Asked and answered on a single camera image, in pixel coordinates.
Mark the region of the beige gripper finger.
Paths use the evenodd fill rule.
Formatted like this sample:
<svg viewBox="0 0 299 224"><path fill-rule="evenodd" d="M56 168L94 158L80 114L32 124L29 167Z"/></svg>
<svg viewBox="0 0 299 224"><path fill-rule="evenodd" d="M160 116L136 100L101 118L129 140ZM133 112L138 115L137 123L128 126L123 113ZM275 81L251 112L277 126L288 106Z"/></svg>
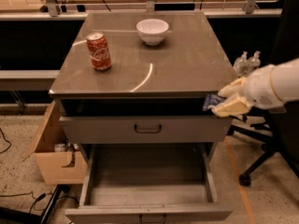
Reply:
<svg viewBox="0 0 299 224"><path fill-rule="evenodd" d="M212 108L212 112L220 118L247 114L250 110L251 102L239 94L230 96L224 102Z"/></svg>
<svg viewBox="0 0 299 224"><path fill-rule="evenodd" d="M218 91L218 95L228 98L235 94L242 94L246 83L245 77L240 77Z"/></svg>

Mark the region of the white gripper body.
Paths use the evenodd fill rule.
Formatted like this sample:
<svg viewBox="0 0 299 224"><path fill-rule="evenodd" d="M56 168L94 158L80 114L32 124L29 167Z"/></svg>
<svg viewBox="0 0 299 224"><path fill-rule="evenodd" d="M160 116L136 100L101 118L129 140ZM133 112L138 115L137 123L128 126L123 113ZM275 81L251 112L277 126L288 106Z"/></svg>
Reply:
<svg viewBox="0 0 299 224"><path fill-rule="evenodd" d="M272 72L276 67L272 64L253 71L245 81L243 93L250 103L261 109L284 106L272 86Z"/></svg>

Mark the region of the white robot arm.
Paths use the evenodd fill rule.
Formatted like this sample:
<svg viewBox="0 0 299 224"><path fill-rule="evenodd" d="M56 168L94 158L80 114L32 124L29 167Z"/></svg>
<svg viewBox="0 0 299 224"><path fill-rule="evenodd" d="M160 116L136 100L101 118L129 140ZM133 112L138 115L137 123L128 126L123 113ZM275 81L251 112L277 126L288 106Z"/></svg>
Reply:
<svg viewBox="0 0 299 224"><path fill-rule="evenodd" d="M299 100L299 59L258 68L219 90L224 101L211 108L221 118L247 114L253 107L263 110L283 107Z"/></svg>

